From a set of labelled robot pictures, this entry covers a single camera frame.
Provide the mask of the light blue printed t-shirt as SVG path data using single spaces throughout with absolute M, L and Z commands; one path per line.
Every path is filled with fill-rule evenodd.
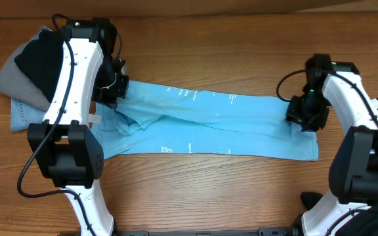
M 273 96 L 225 94 L 130 81 L 116 109 L 96 105 L 92 133 L 105 158 L 138 153 L 214 153 L 315 161 L 315 132 L 285 119 Z

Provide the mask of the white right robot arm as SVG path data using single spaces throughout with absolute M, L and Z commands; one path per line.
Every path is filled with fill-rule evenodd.
M 352 62 L 315 54 L 303 71 L 303 94 L 289 99 L 286 119 L 316 132 L 333 110 L 345 137 L 329 169 L 329 190 L 303 193 L 305 213 L 280 235 L 378 235 L 378 109 Z

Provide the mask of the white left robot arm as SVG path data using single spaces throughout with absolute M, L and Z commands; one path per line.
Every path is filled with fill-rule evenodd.
M 90 130 L 100 119 L 91 115 L 91 103 L 115 109 L 124 98 L 129 78 L 126 62 L 112 56 L 122 39 L 107 18 L 68 18 L 59 28 L 64 57 L 51 105 L 41 123 L 27 130 L 31 157 L 17 180 L 18 193 L 26 198 L 65 194 L 79 221 L 80 235 L 118 235 L 100 186 L 104 167 L 103 149 Z M 55 190 L 26 193 L 22 180 L 32 162 L 52 180 Z

